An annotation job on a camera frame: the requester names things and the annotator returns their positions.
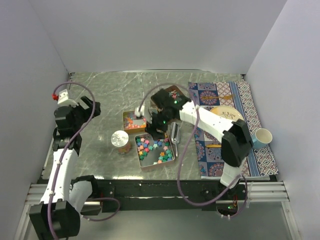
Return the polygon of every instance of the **cable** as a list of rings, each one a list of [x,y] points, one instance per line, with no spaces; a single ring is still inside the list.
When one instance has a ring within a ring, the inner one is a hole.
[[[155,89],[157,89],[158,87],[161,87],[161,86],[166,86],[166,85],[176,85],[177,87],[179,88],[182,88],[183,90],[187,91],[190,95],[190,98],[192,99],[193,103],[194,103],[194,106],[196,106],[196,100],[192,94],[192,92],[190,90],[188,90],[186,87],[180,85],[180,84],[173,84],[173,83],[162,83],[162,84],[159,84],[155,87],[153,87],[151,90],[149,90],[145,95],[144,95],[144,98],[139,106],[139,111],[141,110],[141,107],[142,105],[144,104],[145,100],[147,99],[147,97],[151,94],[151,92]],[[195,207],[203,207],[203,206],[207,206],[207,205],[210,205],[212,203],[214,203],[215,201],[217,201],[218,199],[220,199],[229,189],[230,187],[235,183],[237,182],[241,177],[243,177],[244,179],[244,183],[245,183],[245,198],[244,198],[244,202],[243,202],[243,205],[241,206],[241,208],[238,210],[238,212],[232,216],[228,216],[228,218],[233,218],[235,216],[237,216],[239,213],[242,212],[242,210],[246,207],[246,204],[247,204],[247,200],[248,200],[248,183],[247,183],[247,179],[245,178],[245,176],[243,176],[242,174],[238,175],[235,177],[235,179],[230,183],[229,186],[227,186],[218,196],[216,196],[214,199],[211,199],[209,201],[206,201],[206,202],[193,202],[193,201],[190,201],[185,195],[184,193],[182,192],[182,189],[181,189],[181,183],[180,183],[180,174],[181,174],[181,169],[182,169],[182,162],[183,162],[183,159],[187,153],[187,149],[188,149],[188,146],[192,140],[192,137],[195,135],[195,132],[197,130],[197,127],[198,127],[198,123],[199,123],[199,120],[200,120],[200,115],[199,115],[199,109],[196,107],[195,108],[196,110],[196,122],[194,124],[194,128],[192,130],[192,133],[190,134],[190,137],[188,138],[188,141],[186,143],[186,145],[184,146],[184,149],[183,149],[183,152],[182,154],[179,156],[179,164],[178,164],[178,173],[177,173],[177,179],[176,179],[176,183],[177,183],[177,187],[178,187],[178,191],[180,193],[180,195],[182,196],[182,198],[184,199],[184,201],[186,201],[188,204],[192,205],[192,206],[195,206]]]
[[[92,201],[105,201],[105,200],[115,201],[118,204],[118,207],[113,214],[111,214],[110,216],[108,216],[106,218],[102,218],[102,219],[93,219],[93,218],[89,218],[87,216],[83,216],[83,218],[87,219],[91,222],[102,222],[102,221],[108,220],[108,219],[112,218],[114,215],[116,215],[117,212],[119,212],[119,210],[120,210],[120,201],[118,199],[115,199],[113,197],[100,197],[100,198],[88,199],[87,201],[92,202]]]
[[[91,92],[91,90],[86,87],[85,85],[81,84],[81,83],[78,83],[78,82],[72,82],[72,81],[68,81],[68,82],[64,82],[64,83],[61,83],[59,84],[57,87],[55,87],[55,89],[53,90],[53,98],[55,98],[57,95],[56,95],[56,91],[58,90],[58,88],[60,88],[61,86],[63,85],[67,85],[67,84],[74,84],[74,85],[78,85],[82,88],[84,88],[85,90],[88,91],[88,93],[90,94],[91,98],[92,98],[92,101],[93,101],[93,104],[92,104],[92,112],[88,118],[88,121],[85,122],[82,127],[80,127],[80,129],[70,138],[70,140],[68,141],[68,143],[64,146],[63,150],[62,150],[62,153],[61,153],[61,156],[59,158],[59,161],[57,163],[57,167],[56,167],[56,170],[55,170],[55,173],[54,173],[54,177],[53,177],[53,181],[52,181],[52,186],[51,186],[51,192],[52,194],[50,194],[49,196],[49,202],[48,202],[48,206],[47,206],[47,216],[48,216],[48,225],[49,225],[49,229],[50,229],[50,232],[53,236],[53,238],[55,240],[59,240],[56,232],[55,232],[55,229],[54,229],[54,226],[53,226],[53,223],[52,223],[52,216],[51,216],[51,206],[52,206],[52,202],[53,202],[53,199],[54,199],[54,192],[55,192],[55,188],[56,188],[56,184],[57,184],[57,179],[58,179],[58,174],[59,174],[59,170],[60,170],[60,166],[61,166],[61,163],[62,163],[62,160],[64,158],[64,155],[66,153],[66,151],[68,150],[70,144],[75,140],[75,138],[80,134],[80,132],[89,124],[89,122],[91,121],[91,119],[94,117],[94,113],[95,113],[95,110],[96,110],[96,100],[95,100],[95,96],[94,94]],[[97,199],[92,199],[92,201],[95,201],[95,200],[112,200],[112,201],[116,201],[118,203],[118,209],[117,211],[112,214],[110,217],[107,217],[106,219],[110,219],[111,217],[113,217],[114,215],[116,215],[116,213],[119,211],[120,209],[120,202],[115,199],[115,198],[112,198],[112,197],[103,197],[103,198],[97,198]]]

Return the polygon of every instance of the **mug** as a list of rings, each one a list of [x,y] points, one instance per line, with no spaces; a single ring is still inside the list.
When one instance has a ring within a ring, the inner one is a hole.
[[[269,130],[265,128],[259,128],[255,133],[251,136],[253,141],[254,149],[262,149],[267,146],[272,141],[272,134]]]

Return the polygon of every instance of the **jar lid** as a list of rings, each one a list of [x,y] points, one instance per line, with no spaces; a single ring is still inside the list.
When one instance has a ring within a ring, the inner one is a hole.
[[[112,134],[111,143],[117,147],[121,148],[125,146],[129,141],[129,135],[125,131],[119,130]]]

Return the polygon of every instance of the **jar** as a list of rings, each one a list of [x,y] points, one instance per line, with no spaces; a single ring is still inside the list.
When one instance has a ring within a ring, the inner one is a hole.
[[[112,145],[118,150],[120,154],[126,154],[131,149],[131,143],[129,142],[129,135],[125,131],[119,130],[111,136]]]

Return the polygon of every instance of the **white wall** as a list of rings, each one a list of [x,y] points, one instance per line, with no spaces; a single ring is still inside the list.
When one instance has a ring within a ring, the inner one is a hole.
[[[288,0],[246,80],[306,240],[320,239],[320,1]]]
[[[246,73],[286,0],[29,0],[69,72]]]
[[[53,88],[68,73],[28,0],[0,1],[0,233],[11,240],[54,127]]]

